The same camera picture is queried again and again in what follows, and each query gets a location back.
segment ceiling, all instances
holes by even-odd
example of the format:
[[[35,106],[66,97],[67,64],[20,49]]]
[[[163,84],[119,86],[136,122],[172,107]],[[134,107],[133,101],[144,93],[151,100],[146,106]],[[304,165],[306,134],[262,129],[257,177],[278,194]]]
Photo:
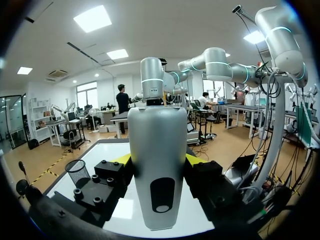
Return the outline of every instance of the ceiling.
[[[256,65],[260,61],[257,49],[243,39],[248,32],[232,9],[241,4],[254,16],[259,9],[279,3],[279,0],[55,0],[53,3],[43,0],[27,15],[34,23],[23,21],[13,39],[0,86],[22,89],[27,82],[43,82],[49,72],[61,69],[69,77],[59,85],[71,87],[111,75],[138,73],[139,61],[145,57],[182,60],[209,47],[225,49],[231,54],[230,62]],[[85,33],[73,18],[99,5],[104,5],[112,25]],[[303,37],[298,38],[298,43],[303,54],[310,55]],[[266,47],[265,43],[259,45],[260,49]],[[126,49],[129,57],[110,60],[106,52],[118,49]],[[29,75],[17,75],[21,66],[33,70]]]

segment green panel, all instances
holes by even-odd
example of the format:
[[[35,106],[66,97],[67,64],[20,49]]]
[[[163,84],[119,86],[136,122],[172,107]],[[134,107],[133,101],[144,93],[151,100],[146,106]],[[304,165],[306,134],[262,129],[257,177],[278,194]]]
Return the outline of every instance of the green panel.
[[[311,119],[310,109],[306,110],[308,112],[309,119]],[[311,143],[311,129],[308,124],[307,116],[302,107],[295,107],[296,123],[298,136],[305,144],[310,146]]]

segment glass door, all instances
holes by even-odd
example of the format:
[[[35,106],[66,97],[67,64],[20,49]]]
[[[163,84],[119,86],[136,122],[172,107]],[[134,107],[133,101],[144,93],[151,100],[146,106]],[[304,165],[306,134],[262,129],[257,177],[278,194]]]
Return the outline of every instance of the glass door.
[[[12,149],[10,135],[7,127],[6,98],[0,98],[0,150],[4,153]]]
[[[27,142],[23,120],[22,97],[20,95],[7,96],[4,97],[4,103],[7,126],[6,137],[10,142],[11,148],[15,149]]]

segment office chair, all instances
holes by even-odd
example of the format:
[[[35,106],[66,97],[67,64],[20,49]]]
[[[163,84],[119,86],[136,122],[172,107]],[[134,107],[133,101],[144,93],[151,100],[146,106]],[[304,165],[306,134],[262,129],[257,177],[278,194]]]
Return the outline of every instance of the office chair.
[[[198,107],[201,107],[199,100],[195,99],[194,100],[195,105],[197,105]]]
[[[70,152],[72,152],[72,149],[75,149],[75,148],[80,150],[80,147],[75,147],[76,136],[77,136],[76,129],[65,131],[63,133],[63,138],[65,139],[65,141],[61,142],[61,145],[64,147],[70,147],[70,150],[69,150]]]

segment yellow-black caution tape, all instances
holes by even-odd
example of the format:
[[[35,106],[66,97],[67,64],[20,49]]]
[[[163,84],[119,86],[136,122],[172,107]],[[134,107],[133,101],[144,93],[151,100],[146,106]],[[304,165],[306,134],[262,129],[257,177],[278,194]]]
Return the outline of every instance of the yellow-black caution tape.
[[[52,171],[46,171],[46,172],[49,173],[49,174],[55,175],[56,177],[59,177],[58,174],[56,174],[56,173],[54,173],[54,172],[52,172]]]
[[[47,171],[44,171],[43,173],[40,174],[40,176],[38,176],[32,183],[31,185],[33,185],[36,181],[38,181],[43,175],[46,174]]]
[[[56,177],[59,177],[58,174],[50,171],[49,169],[51,169],[54,165],[56,165],[57,163],[59,163],[62,159],[64,159],[67,155],[69,155],[69,153],[67,153],[66,155],[62,156],[58,161],[56,161],[54,164],[52,164],[47,170],[45,170],[43,173],[40,174],[40,176],[38,176],[32,183],[31,185],[33,185],[35,182],[37,182],[43,175],[45,175],[46,173],[55,175]]]
[[[49,169],[51,169],[54,165],[56,165],[57,163],[59,163],[62,159],[64,159],[66,156],[68,156],[70,153],[67,153],[66,155],[62,156],[58,161],[56,161],[54,164],[52,164],[47,170],[49,171]]]

